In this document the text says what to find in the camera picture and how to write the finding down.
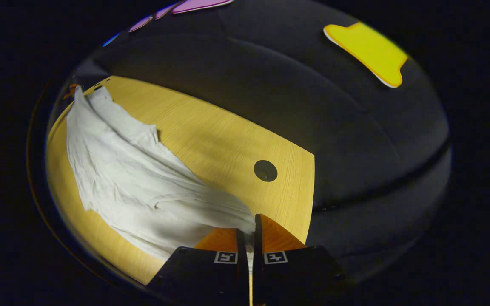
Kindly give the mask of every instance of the wooden table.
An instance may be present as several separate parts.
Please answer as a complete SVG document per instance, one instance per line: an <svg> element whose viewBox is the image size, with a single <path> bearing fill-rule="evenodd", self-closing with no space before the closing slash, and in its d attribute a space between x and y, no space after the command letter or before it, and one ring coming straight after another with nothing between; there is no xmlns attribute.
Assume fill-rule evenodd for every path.
<svg viewBox="0 0 490 306"><path fill-rule="evenodd" d="M305 242L313 205L313 154L240 116L177 91L118 76L100 84L131 116L156 124L160 141L208 186L234 194L253 213L263 213ZM60 214L89 249L147 284L163 261L132 246L97 213L85 211L80 201L66 151L69 108L47 140L48 182ZM260 180L253 171L262 159L277 168L273 182Z"/></svg>

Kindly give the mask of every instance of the white cloth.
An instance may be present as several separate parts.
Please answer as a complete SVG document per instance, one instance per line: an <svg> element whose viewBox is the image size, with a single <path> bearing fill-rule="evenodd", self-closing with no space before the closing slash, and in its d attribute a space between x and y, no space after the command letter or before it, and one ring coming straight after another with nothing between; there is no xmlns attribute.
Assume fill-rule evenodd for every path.
<svg viewBox="0 0 490 306"><path fill-rule="evenodd" d="M160 259L194 247L214 227L255 228L237 197L201 182L107 88L84 97L76 87L67 116L67 151L84 209L131 244Z"/></svg>

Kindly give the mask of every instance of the small orange object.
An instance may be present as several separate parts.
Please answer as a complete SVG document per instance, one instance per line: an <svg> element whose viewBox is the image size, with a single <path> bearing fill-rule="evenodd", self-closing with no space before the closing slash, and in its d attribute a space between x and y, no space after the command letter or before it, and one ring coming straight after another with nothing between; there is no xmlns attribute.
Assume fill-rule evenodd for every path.
<svg viewBox="0 0 490 306"><path fill-rule="evenodd" d="M64 95L64 99L67 99L68 97L71 97L72 95L74 95L74 88L77 87L78 84L72 84L70 85L69 87L69 92L66 93L66 95Z"/></svg>
<svg viewBox="0 0 490 306"><path fill-rule="evenodd" d="M306 248L298 238L279 223L260 214L262 219L262 253Z"/></svg>
<svg viewBox="0 0 490 306"><path fill-rule="evenodd" d="M236 229L216 228L205 236L194 248L218 252L237 252Z"/></svg>

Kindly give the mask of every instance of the round hole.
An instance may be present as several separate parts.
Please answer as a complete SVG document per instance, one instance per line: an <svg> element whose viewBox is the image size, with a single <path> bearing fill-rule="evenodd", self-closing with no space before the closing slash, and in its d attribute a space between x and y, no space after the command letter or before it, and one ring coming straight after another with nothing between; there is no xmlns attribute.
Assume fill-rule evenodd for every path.
<svg viewBox="0 0 490 306"><path fill-rule="evenodd" d="M277 169L268 161L257 161L254 164L254 174L264 182L272 182L277 178Z"/></svg>

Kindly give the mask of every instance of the dark fabric cushion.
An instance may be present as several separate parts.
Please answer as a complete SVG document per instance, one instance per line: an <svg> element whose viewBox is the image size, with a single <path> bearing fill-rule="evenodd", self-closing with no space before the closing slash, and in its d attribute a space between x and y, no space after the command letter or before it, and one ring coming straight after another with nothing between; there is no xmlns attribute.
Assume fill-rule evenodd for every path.
<svg viewBox="0 0 490 306"><path fill-rule="evenodd" d="M356 22L307 0L236 0L126 29L93 59L111 74L225 108L313 153L313 206L333 208L313 213L307 243L339 258L366 256L424 231L447 182L450 151L441 104L411 57L392 89L322 32ZM402 178L408 184L395 185ZM388 191L368 196L375 190Z"/></svg>

